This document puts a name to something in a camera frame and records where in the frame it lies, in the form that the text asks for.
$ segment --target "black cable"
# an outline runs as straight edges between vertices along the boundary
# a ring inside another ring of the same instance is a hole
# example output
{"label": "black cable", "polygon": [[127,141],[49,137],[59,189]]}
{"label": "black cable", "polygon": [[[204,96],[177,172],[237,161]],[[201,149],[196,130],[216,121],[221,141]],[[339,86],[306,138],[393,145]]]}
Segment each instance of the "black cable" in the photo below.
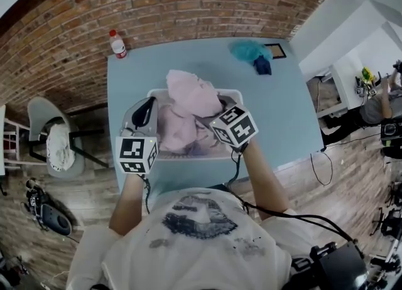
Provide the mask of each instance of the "black cable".
{"label": "black cable", "polygon": [[79,244],[79,242],[77,241],[77,240],[75,240],[75,239],[73,239],[72,237],[69,237],[69,236],[67,236],[67,235],[64,235],[66,238],[68,238],[68,239],[70,239],[71,241],[74,241],[75,243],[78,243]]}
{"label": "black cable", "polygon": [[232,158],[232,161],[233,161],[235,164],[237,164],[237,163],[236,163],[236,160],[233,158],[233,153],[234,153],[234,149],[232,149],[231,158]]}
{"label": "black cable", "polygon": [[329,159],[329,161],[331,162],[331,177],[330,177],[328,183],[324,184],[324,183],[322,183],[322,182],[320,181],[320,179],[318,178],[317,173],[315,172],[315,168],[314,168],[314,164],[313,164],[313,155],[312,155],[312,154],[310,154],[310,160],[312,161],[312,168],[313,168],[313,172],[314,172],[315,178],[317,179],[317,181],[318,181],[322,186],[327,186],[327,185],[331,184],[332,176],[334,175],[334,168],[333,168],[333,166],[332,166],[332,160],[329,158],[329,156],[328,156],[327,154],[325,154],[324,152],[321,152],[321,153],[324,154],[324,155],[326,155],[326,157],[327,157],[327,158]]}
{"label": "black cable", "polygon": [[317,108],[315,109],[315,112],[318,112],[318,107],[320,105],[320,82],[321,82],[321,79],[319,79],[317,82],[317,103],[316,103]]}
{"label": "black cable", "polygon": [[151,184],[149,183],[149,179],[147,178],[142,178],[143,181],[145,182],[145,188],[146,188],[146,196],[145,196],[145,207],[146,207],[146,211],[149,214],[149,208],[148,208],[148,198],[149,195],[151,194]]}
{"label": "black cable", "polygon": [[327,145],[326,147],[331,147],[331,146],[336,146],[336,145],[346,145],[346,144],[350,144],[351,142],[361,141],[361,140],[363,140],[363,139],[370,138],[370,137],[374,137],[374,136],[377,136],[377,135],[380,135],[380,134],[381,134],[381,133],[379,132],[378,134],[370,135],[370,136],[363,137],[363,138],[357,138],[357,139],[354,139],[353,141],[349,141],[349,142],[340,142],[340,143],[338,143],[338,144]]}
{"label": "black cable", "polygon": [[[263,207],[259,207],[258,205],[250,204],[249,202],[244,201],[239,195],[235,194],[235,193],[232,191],[230,185],[231,185],[231,183],[232,183],[233,181],[235,181],[235,180],[237,179],[237,176],[239,175],[240,157],[241,157],[242,152],[243,152],[243,151],[241,151],[241,153],[239,153],[239,157],[237,158],[237,162],[236,162],[236,173],[235,173],[235,175],[233,176],[233,178],[229,180],[229,182],[227,183],[227,186],[228,186],[229,191],[241,202],[242,206],[247,208],[247,212],[248,212],[248,208],[251,207],[251,208],[254,208],[254,209],[258,210],[258,211],[267,213],[267,214],[272,215],[272,216],[275,216],[275,217],[295,218],[295,219],[297,219],[297,220],[301,220],[301,221],[304,221],[304,222],[306,222],[306,223],[310,223],[310,224],[317,225],[317,226],[319,226],[319,227],[324,228],[325,230],[331,231],[331,232],[333,232],[333,233],[335,233],[335,234],[337,234],[337,235],[343,237],[343,238],[344,238],[346,241],[348,241],[348,242],[353,242],[353,243],[355,243],[356,249],[360,252],[361,256],[364,257],[363,253],[360,251],[360,249],[359,249],[358,246],[356,245],[356,241],[353,240],[352,237],[350,237],[349,234],[347,234],[345,231],[343,231],[337,224],[333,223],[333,221],[329,220],[329,219],[326,218],[326,217],[322,217],[322,216],[320,216],[320,215],[290,215],[290,214],[285,214],[285,213],[281,213],[281,212],[276,212],[276,211],[267,210],[267,209],[265,209],[265,208],[263,208]],[[322,225],[322,224],[320,224],[320,223],[307,220],[307,218],[315,218],[315,219],[322,220],[322,221],[328,223],[329,225],[331,225],[333,228],[326,227],[326,226],[324,226],[324,225]]]}
{"label": "black cable", "polygon": [[399,163],[399,162],[402,162],[402,159],[400,161],[390,161],[390,162],[387,162],[386,164]]}

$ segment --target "desk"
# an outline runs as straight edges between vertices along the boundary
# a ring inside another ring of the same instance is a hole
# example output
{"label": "desk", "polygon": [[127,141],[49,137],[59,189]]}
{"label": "desk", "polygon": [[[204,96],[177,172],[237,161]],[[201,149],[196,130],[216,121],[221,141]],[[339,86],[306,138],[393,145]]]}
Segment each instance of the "desk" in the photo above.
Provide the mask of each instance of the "desk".
{"label": "desk", "polygon": [[[288,42],[256,38],[262,43],[281,43],[287,58],[271,62],[273,75],[256,75],[253,67],[237,61],[228,46],[238,38],[179,41],[131,50],[124,59],[110,56],[107,63],[109,127],[114,161],[115,137],[124,113],[151,89],[166,88],[170,69],[185,70],[211,81],[215,88],[237,89],[259,128],[258,143],[277,167],[323,147],[314,106]],[[116,166],[120,189],[125,174]],[[187,187],[208,187],[234,176],[235,164],[218,161],[160,161],[149,175],[151,196]],[[239,177],[247,176],[244,163]]]}
{"label": "desk", "polygon": [[342,109],[350,110],[362,105],[363,98],[355,93],[356,77],[361,76],[362,69],[363,64],[356,49],[350,51],[329,68],[338,90],[340,103],[317,112],[318,118],[341,111]]}

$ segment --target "pink cloth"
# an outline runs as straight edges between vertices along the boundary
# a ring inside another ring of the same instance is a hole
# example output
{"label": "pink cloth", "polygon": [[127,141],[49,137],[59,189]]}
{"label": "pink cloth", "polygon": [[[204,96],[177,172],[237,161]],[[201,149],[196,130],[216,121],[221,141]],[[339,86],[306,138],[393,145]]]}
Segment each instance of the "pink cloth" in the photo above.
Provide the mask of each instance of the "pink cloth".
{"label": "pink cloth", "polygon": [[216,143],[214,134],[196,124],[194,117],[210,117],[222,111],[212,84],[180,70],[170,70],[166,79],[169,96],[175,102],[159,109],[160,150],[185,153],[185,148],[194,142],[202,149],[212,147]]}
{"label": "pink cloth", "polygon": [[210,117],[222,111],[217,92],[210,82],[181,70],[170,70],[166,79],[170,98],[190,114]]}

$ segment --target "clothes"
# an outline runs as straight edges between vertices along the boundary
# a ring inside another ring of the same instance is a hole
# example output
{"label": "clothes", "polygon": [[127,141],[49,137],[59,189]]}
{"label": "clothes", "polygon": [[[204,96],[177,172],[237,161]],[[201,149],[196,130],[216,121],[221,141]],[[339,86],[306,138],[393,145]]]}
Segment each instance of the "clothes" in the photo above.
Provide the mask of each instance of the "clothes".
{"label": "clothes", "polygon": [[162,105],[159,109],[160,150],[205,154],[217,140],[211,130],[196,122],[194,115],[210,117],[222,112],[215,88],[196,75],[180,70],[170,70],[166,79],[174,103]]}
{"label": "clothes", "polygon": [[262,43],[253,40],[237,40],[232,43],[230,51],[232,55],[243,62],[252,63],[260,56],[265,58],[267,61],[273,59],[271,49],[264,46]]}
{"label": "clothes", "polygon": [[258,225],[224,191],[173,191],[124,237],[87,228],[67,290],[88,290],[103,273],[114,290],[279,290],[291,258],[305,257],[314,245],[308,228],[276,217]]}
{"label": "clothes", "polygon": [[[402,88],[395,86],[389,93],[389,106],[392,110],[392,118],[402,115]],[[361,108],[361,116],[368,124],[379,124],[384,120],[381,107],[381,95],[369,99]]]}
{"label": "clothes", "polygon": [[50,128],[46,149],[50,166],[55,171],[66,171],[74,164],[75,153],[70,149],[66,124],[55,124]]}
{"label": "clothes", "polygon": [[352,134],[354,131],[362,127],[372,126],[364,122],[361,116],[360,107],[348,110],[345,114],[340,117],[333,117],[331,119],[331,127],[340,126],[335,132],[329,135],[325,135],[321,131],[322,141],[324,146],[332,144],[334,142],[339,142]]}
{"label": "clothes", "polygon": [[263,56],[255,59],[254,68],[259,75],[272,75],[271,64]]}

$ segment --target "white plastic basket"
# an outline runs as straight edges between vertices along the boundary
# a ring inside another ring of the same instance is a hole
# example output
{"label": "white plastic basket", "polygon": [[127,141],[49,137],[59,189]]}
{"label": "white plastic basket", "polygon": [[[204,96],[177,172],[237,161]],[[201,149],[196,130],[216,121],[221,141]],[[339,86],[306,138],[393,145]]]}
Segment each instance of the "white plastic basket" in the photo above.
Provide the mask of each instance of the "white plastic basket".
{"label": "white plastic basket", "polygon": [[[230,96],[237,103],[243,104],[243,96],[240,91],[235,89],[216,89],[219,95]],[[166,104],[174,103],[173,99],[169,97],[167,89],[152,89],[148,92],[147,97],[155,97],[158,99],[159,108]],[[211,148],[208,155],[191,156],[191,155],[178,155],[168,151],[160,151],[158,160],[160,161],[200,161],[211,159],[227,159],[231,158],[232,148],[226,144],[218,144],[218,146]]]}

